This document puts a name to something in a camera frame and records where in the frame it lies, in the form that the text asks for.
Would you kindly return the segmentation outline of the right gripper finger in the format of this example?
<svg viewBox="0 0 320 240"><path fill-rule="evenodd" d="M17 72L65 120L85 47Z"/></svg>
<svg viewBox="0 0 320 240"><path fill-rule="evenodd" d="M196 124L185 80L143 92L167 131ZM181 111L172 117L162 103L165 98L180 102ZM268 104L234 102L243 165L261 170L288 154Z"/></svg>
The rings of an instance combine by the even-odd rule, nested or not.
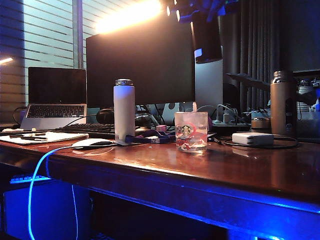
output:
<svg viewBox="0 0 320 240"><path fill-rule="evenodd" d="M235 13L239 9L238 0L213 0L207 15L207 22L211 22L215 17Z"/></svg>
<svg viewBox="0 0 320 240"><path fill-rule="evenodd" d="M194 0L175 0L174 7L179 23L190 23L193 13L198 11Z"/></svg>

